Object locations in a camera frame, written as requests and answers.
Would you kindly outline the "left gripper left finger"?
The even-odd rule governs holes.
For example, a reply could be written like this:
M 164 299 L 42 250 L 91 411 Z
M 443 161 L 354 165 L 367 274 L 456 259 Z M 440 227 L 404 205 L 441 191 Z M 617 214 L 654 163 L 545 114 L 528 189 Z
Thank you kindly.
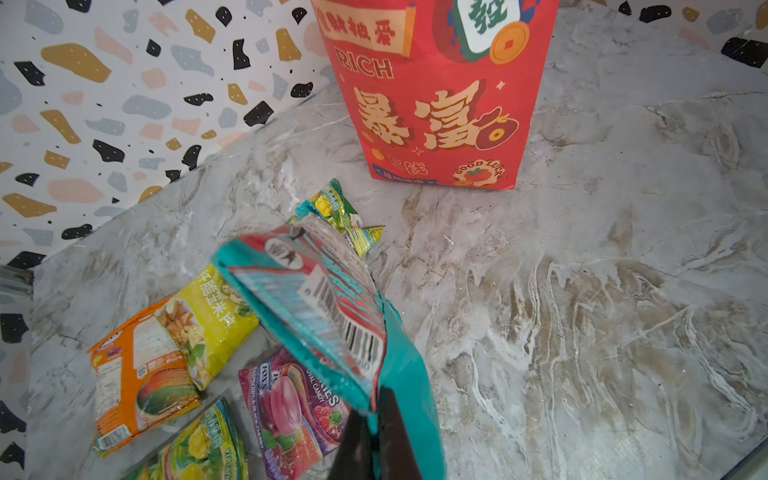
M 328 480 L 374 480 L 372 435 L 364 416 L 351 411 Z

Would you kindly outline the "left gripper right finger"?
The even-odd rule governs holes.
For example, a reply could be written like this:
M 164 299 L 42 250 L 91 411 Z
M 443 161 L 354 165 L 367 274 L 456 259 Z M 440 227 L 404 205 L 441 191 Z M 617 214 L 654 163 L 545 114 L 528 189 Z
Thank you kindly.
M 379 391 L 378 426 L 380 478 L 422 479 L 397 398 L 394 391 L 388 387 Z

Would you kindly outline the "purple candy packet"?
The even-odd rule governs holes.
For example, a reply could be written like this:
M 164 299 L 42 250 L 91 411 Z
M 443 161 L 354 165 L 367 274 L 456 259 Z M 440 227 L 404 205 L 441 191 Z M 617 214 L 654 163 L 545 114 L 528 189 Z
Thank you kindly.
M 298 479 L 338 449 L 350 408 L 287 349 L 238 379 L 269 479 Z

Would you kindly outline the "green yellow candy packet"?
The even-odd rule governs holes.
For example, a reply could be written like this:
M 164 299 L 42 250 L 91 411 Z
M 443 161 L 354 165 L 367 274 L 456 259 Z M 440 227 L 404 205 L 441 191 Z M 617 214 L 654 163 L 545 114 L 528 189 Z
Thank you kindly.
M 243 480 L 248 462 L 229 402 L 220 396 L 157 454 L 123 479 Z

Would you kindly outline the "teal snack packet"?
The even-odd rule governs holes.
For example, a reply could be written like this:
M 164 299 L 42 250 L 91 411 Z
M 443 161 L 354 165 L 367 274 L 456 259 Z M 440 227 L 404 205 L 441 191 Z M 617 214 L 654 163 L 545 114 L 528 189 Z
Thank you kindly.
M 322 218 L 240 236 L 212 263 L 264 327 L 353 410 L 379 458 L 379 391 L 392 389 L 422 479 L 443 479 L 446 460 L 425 362 L 399 313 L 354 249 Z

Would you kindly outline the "yellow-green snack packet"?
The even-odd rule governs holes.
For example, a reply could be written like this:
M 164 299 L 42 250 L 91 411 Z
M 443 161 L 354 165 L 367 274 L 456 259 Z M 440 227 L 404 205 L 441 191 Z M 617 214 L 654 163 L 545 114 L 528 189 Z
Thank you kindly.
M 212 265 L 167 299 L 155 318 L 182 351 L 200 391 L 259 325 L 256 314 Z

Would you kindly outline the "orange fruit candy packet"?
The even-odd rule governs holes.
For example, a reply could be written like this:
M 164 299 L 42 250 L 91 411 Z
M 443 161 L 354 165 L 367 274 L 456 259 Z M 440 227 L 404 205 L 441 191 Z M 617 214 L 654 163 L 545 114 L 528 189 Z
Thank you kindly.
M 96 372 L 92 448 L 100 457 L 201 405 L 182 351 L 156 318 L 164 306 L 139 312 L 88 351 Z

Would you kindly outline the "green snack box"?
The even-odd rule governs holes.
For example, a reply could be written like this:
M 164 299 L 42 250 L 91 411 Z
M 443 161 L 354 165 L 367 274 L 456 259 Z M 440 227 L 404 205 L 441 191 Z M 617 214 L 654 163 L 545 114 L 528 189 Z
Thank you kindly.
M 301 203 L 288 223 L 295 224 L 311 215 L 322 218 L 337 230 L 359 257 L 365 257 L 382 240 L 385 229 L 384 225 L 364 224 L 336 178 L 331 179 L 311 199 Z

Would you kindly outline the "red paper gift bag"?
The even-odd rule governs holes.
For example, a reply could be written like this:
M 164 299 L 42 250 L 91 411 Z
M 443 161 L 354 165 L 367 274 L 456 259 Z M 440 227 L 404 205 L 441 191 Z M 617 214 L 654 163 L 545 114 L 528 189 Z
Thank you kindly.
M 553 0 L 314 2 L 371 175 L 513 189 L 558 8 Z

